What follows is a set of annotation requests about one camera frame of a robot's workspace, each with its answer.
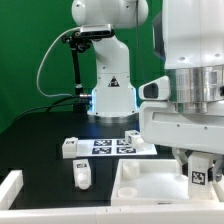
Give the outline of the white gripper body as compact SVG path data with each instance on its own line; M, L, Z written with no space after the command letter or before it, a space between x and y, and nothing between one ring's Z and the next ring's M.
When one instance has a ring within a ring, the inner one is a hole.
M139 111L147 143L224 155L224 101L208 104L205 114L182 114L170 102L144 101Z

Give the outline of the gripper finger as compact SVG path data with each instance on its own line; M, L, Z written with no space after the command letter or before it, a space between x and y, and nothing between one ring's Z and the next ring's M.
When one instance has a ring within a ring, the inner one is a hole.
M188 174L188 158L186 155L187 150L182 148L173 148L172 154L180 166L180 173L182 175Z
M224 170L224 156L215 155L213 158L213 166L208 169L208 181L219 182L222 179Z

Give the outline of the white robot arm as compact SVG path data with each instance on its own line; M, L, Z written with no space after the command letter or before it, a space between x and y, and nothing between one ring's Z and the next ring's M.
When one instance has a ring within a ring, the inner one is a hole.
M90 113L127 115L141 98L143 139L220 156L208 169L209 177L219 180L224 168L224 0L163 0L152 41L164 60L164 75L138 93L122 76L129 69L128 50L109 31L143 24L147 0L74 0L72 16L96 52Z

